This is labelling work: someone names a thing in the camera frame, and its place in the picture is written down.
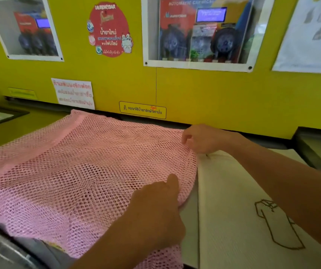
hand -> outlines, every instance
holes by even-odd
[[[200,154],[213,153],[218,150],[227,152],[229,143],[238,134],[205,124],[196,124],[184,130],[182,144]]]
[[[186,233],[178,211],[178,178],[155,182],[134,191],[122,217],[131,223],[151,252],[179,244]]]

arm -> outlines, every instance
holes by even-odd
[[[321,172],[257,145],[239,133],[206,125],[184,131],[197,153],[232,155],[293,221],[321,244]]]
[[[126,212],[70,269],[133,269],[154,250],[179,244],[185,226],[178,212],[176,175],[134,191]]]

pink mesh laundry bag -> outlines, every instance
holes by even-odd
[[[55,243],[81,257],[122,215],[132,192],[170,173],[181,205],[196,157],[182,130],[73,110],[0,147],[0,222],[12,236]],[[179,246],[152,253],[138,268],[182,268]]]

yellow machine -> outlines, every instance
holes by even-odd
[[[101,1],[121,8],[131,54],[97,55],[87,41],[85,23]],[[48,0],[64,60],[12,60],[0,43],[0,94],[58,103],[51,78],[91,81],[97,110],[290,139],[299,126],[321,129],[321,74],[271,71],[296,3],[275,0],[245,73],[145,66],[141,0]]]

sign with red text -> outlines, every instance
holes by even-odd
[[[100,2],[87,21],[88,41],[98,55],[118,57],[132,53],[133,40],[126,17],[115,3]]]
[[[92,84],[90,81],[77,81],[51,78],[58,103],[78,108],[95,109]]]
[[[299,0],[273,71],[321,73],[321,0]]]

